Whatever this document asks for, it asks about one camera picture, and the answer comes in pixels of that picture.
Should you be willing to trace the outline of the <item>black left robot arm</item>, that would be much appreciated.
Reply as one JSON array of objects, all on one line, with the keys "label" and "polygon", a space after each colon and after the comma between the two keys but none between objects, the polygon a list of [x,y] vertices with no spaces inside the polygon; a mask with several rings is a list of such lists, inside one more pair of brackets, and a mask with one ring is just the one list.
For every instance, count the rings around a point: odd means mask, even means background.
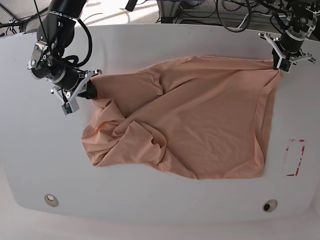
[{"label": "black left robot arm", "polygon": [[301,61],[315,63],[310,53],[304,53],[302,45],[310,36],[320,38],[320,2],[318,0],[288,0],[274,9],[272,17],[281,28],[280,37],[259,33],[259,37],[272,46],[273,69],[288,73]]}]

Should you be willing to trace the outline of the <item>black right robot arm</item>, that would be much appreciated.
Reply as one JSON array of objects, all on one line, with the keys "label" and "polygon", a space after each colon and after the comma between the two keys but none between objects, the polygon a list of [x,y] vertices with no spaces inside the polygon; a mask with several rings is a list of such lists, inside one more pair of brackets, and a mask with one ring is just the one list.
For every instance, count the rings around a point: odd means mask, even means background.
[{"label": "black right robot arm", "polygon": [[[40,20],[37,41],[34,44],[27,69],[35,79],[45,79],[53,84],[50,92],[61,100],[65,115],[79,110],[76,98],[87,100],[98,96],[92,77],[102,74],[100,69],[82,70],[93,51],[93,39],[87,26],[80,19],[84,0],[53,0],[48,13]],[[78,56],[64,56],[65,49],[75,36],[75,24],[79,23],[88,39],[88,51],[83,61]]]}]

